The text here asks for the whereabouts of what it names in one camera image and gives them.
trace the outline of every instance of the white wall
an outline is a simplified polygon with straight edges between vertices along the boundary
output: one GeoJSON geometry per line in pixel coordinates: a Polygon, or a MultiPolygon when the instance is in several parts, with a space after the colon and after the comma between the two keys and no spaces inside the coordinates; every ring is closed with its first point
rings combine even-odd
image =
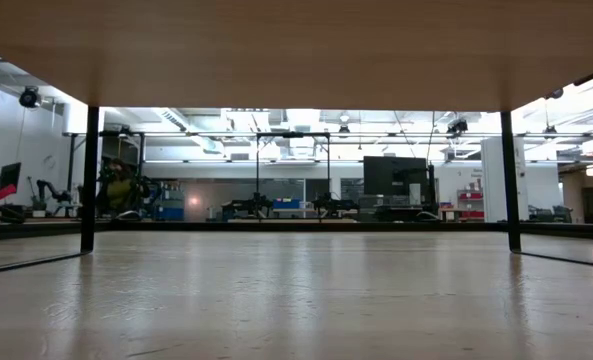
{"type": "MultiPolygon", "coordinates": [[[[256,177],[254,163],[189,163],[189,164],[156,164],[143,166],[146,176],[170,179],[252,179],[256,177]]],[[[457,203],[456,191],[465,189],[469,183],[482,177],[482,165],[469,163],[438,164],[435,175],[439,179],[439,201],[457,203]]],[[[340,183],[335,179],[363,178],[363,165],[360,163],[332,163],[332,185],[340,183]]],[[[528,193],[530,204],[538,207],[551,208],[561,203],[558,191],[558,171],[556,165],[528,164],[528,193]]],[[[327,165],[324,163],[311,165],[268,165],[261,164],[261,178],[274,179],[324,179],[327,177],[327,165]]]]}
{"type": "Polygon", "coordinates": [[[7,202],[31,205],[27,176],[34,184],[44,179],[58,189],[65,188],[69,143],[62,132],[60,115],[42,108],[25,109],[17,96],[0,91],[0,168],[22,163],[18,193],[8,197],[7,202]]]}

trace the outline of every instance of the monitor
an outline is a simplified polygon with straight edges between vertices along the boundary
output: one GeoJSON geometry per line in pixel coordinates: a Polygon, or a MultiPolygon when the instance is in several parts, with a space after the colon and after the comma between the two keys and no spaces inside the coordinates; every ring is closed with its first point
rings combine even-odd
{"type": "Polygon", "coordinates": [[[424,195],[429,184],[425,158],[365,156],[363,176],[363,192],[366,195],[410,196],[412,184],[420,184],[420,193],[424,195]]]}
{"type": "Polygon", "coordinates": [[[0,169],[0,190],[9,185],[18,188],[20,178],[20,163],[5,165],[0,169]]]}

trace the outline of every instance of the ceiling duct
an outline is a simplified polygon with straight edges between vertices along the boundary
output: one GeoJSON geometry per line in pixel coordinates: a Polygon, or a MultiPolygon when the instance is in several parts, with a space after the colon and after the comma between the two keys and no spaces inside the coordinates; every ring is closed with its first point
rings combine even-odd
{"type": "MultiPolygon", "coordinates": [[[[160,116],[161,118],[171,122],[172,124],[178,126],[180,131],[189,131],[189,132],[204,132],[205,129],[197,128],[190,124],[189,120],[178,111],[170,108],[154,108],[154,112],[160,116]]],[[[205,154],[224,154],[225,153],[225,145],[221,141],[214,141],[208,137],[204,136],[191,136],[192,141],[194,141],[198,146],[203,149],[205,154]]]]}
{"type": "MultiPolygon", "coordinates": [[[[287,109],[285,112],[290,131],[312,132],[320,122],[320,110],[317,109],[287,109]]],[[[289,139],[288,156],[296,159],[313,158],[315,143],[314,138],[308,136],[289,139]]]]}
{"type": "Polygon", "coordinates": [[[222,109],[221,116],[238,132],[271,132],[268,109],[222,109]]]}

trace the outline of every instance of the white pillar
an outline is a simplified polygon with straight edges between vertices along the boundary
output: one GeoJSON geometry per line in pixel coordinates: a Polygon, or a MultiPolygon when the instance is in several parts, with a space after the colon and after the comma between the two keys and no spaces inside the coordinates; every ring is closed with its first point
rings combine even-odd
{"type": "MultiPolygon", "coordinates": [[[[65,104],[63,109],[63,118],[65,120],[64,131],[67,133],[82,134],[76,138],[76,145],[74,147],[74,165],[72,171],[72,192],[76,191],[78,185],[84,183],[85,175],[85,136],[87,132],[87,105],[82,102],[71,102],[65,104]]],[[[104,128],[105,111],[100,109],[98,131],[103,131],[104,128]]],[[[101,157],[103,149],[103,138],[98,139],[98,159],[97,167],[100,171],[101,157]]],[[[67,179],[67,171],[64,172],[65,181],[67,179]]]]}
{"type": "MultiPolygon", "coordinates": [[[[495,137],[483,140],[481,147],[485,222],[507,220],[505,171],[503,168],[503,145],[501,138],[495,137]]],[[[518,189],[518,215],[521,220],[528,220],[525,146],[524,140],[521,138],[514,139],[514,156],[516,160],[516,185],[518,189]]]]}
{"type": "Polygon", "coordinates": [[[332,193],[332,199],[340,200],[340,177],[332,175],[329,191],[332,193]]]}

